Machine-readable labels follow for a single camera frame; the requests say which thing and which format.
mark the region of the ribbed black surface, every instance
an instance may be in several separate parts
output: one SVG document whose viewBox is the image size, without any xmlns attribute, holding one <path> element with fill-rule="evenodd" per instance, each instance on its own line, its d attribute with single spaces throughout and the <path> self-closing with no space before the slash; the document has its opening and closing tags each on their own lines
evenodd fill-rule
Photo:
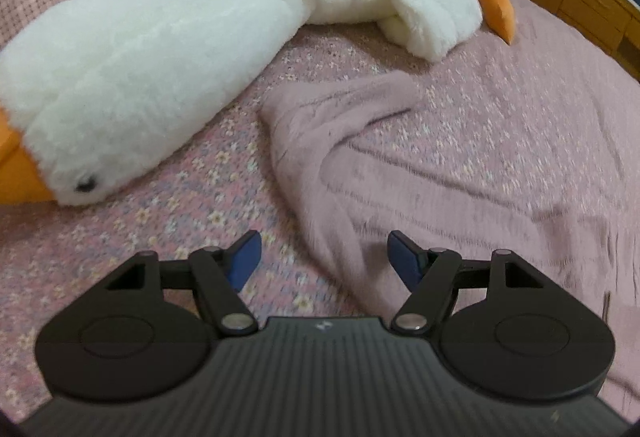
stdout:
<svg viewBox="0 0 640 437">
<path fill-rule="evenodd" d="M 593 397 L 513 406 L 452 378 L 423 340 L 377 319 L 271 319 L 225 340 L 195 377 L 127 406 L 55 399 L 22 425 L 33 437 L 614 437 L 626 428 Z"/>
</svg>

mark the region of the goose eye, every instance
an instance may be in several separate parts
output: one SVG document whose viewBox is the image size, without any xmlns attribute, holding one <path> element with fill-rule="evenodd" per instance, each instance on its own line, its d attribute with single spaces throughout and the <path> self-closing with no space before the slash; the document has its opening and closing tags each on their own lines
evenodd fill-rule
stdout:
<svg viewBox="0 0 640 437">
<path fill-rule="evenodd" d="M 89 177 L 83 177 L 76 184 L 76 191 L 78 193 L 89 193 L 95 190 L 95 187 L 98 185 L 98 181 L 95 176 L 90 175 Z"/>
</svg>

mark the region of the orange beak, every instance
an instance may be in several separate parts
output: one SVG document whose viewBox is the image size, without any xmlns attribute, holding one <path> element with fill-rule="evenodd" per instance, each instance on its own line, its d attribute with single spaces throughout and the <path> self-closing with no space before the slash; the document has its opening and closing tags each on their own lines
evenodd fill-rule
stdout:
<svg viewBox="0 0 640 437">
<path fill-rule="evenodd" d="M 20 134 L 11 128 L 0 109 L 0 204 L 53 200 L 36 163 L 20 141 Z"/>
</svg>

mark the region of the metal pivot screw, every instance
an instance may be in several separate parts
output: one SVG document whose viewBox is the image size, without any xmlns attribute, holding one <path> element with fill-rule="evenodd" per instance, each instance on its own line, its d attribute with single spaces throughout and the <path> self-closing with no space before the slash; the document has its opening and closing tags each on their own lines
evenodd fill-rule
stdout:
<svg viewBox="0 0 640 437">
<path fill-rule="evenodd" d="M 222 325 L 225 329 L 230 331 L 244 331 L 251 327 L 254 324 L 254 319 L 251 318 L 248 314 L 244 314 L 241 312 L 233 312 L 231 314 L 227 314 L 222 319 Z"/>
<path fill-rule="evenodd" d="M 406 313 L 396 318 L 396 325 L 405 331 L 419 331 L 427 327 L 427 318 L 421 314 Z"/>
</svg>

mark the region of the triangular cutout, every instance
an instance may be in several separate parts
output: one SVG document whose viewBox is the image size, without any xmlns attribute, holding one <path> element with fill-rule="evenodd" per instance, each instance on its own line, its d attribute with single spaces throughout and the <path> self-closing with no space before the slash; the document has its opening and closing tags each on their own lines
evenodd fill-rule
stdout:
<svg viewBox="0 0 640 437">
<path fill-rule="evenodd" d="M 145 285 L 145 265 L 136 263 L 122 273 L 107 287 L 110 291 L 122 289 L 142 289 Z"/>
</svg>

